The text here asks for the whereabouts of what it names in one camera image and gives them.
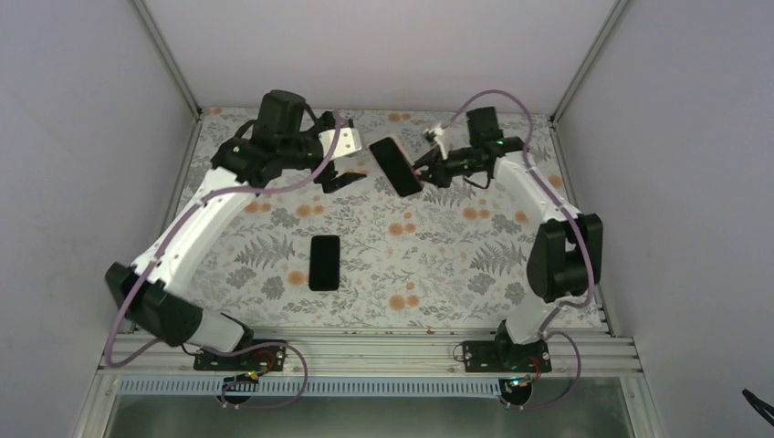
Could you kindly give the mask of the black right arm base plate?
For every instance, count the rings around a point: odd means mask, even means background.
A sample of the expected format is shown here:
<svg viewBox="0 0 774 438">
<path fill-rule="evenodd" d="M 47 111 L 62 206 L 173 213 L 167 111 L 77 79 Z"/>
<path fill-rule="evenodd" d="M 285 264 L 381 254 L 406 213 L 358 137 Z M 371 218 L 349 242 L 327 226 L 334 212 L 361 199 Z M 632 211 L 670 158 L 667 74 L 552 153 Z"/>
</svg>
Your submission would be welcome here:
<svg viewBox="0 0 774 438">
<path fill-rule="evenodd" d="M 552 371 L 548 345 L 542 340 L 525 345 L 468 340 L 453 348 L 452 358 L 468 373 Z"/>
</svg>

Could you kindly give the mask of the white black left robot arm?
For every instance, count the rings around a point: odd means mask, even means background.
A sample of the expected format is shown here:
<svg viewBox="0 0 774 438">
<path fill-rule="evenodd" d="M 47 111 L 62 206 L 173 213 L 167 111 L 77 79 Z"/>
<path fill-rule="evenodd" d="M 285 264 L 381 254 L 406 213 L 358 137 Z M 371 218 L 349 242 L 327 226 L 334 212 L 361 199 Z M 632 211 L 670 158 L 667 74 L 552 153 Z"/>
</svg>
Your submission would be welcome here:
<svg viewBox="0 0 774 438">
<path fill-rule="evenodd" d="M 233 370 L 254 357 L 250 329 L 235 318 L 183 297 L 215 241 L 260 194 L 294 192 L 310 183 L 332 193 L 361 176 L 338 174 L 334 162 L 362 148 L 352 120 L 334 111 L 315 114 L 285 90 L 262 99 L 257 116 L 224 141 L 182 212 L 133 262 L 114 263 L 105 280 L 120 317 L 171 347 L 217 350 Z"/>
</svg>

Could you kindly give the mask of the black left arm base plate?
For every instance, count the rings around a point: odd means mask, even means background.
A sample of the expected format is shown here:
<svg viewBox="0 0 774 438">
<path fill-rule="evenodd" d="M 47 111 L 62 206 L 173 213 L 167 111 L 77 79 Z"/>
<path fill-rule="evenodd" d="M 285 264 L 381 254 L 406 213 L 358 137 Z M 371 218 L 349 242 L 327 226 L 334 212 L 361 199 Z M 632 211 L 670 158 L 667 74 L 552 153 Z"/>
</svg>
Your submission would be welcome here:
<svg viewBox="0 0 774 438">
<path fill-rule="evenodd" d="M 198 352 L 193 362 L 197 371 L 229 371 L 237 373 L 258 373 L 282 371 L 287 356 L 284 340 L 254 339 L 257 348 L 235 356 L 223 356 L 213 352 Z"/>
</svg>

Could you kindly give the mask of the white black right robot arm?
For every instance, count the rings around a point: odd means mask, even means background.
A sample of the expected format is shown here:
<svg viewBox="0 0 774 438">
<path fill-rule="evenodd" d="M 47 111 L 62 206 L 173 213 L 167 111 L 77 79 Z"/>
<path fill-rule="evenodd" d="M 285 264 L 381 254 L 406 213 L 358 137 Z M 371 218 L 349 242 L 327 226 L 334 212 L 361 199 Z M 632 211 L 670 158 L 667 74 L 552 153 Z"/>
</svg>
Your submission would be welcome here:
<svg viewBox="0 0 774 438">
<path fill-rule="evenodd" d="M 560 196 L 532 162 L 528 143 L 501 130 L 492 107 L 466 113 L 469 145 L 444 146 L 445 128 L 423 134 L 431 150 L 414 169 L 422 181 L 446 188 L 453 178 L 483 172 L 510 190 L 525 209 L 537 234 L 530 250 L 526 295 L 499 325 L 494 340 L 497 365 L 516 371 L 528 362 L 529 350 L 549 339 L 549 323 L 565 308 L 585 308 L 601 277 L 603 225 L 596 214 L 583 214 Z"/>
</svg>

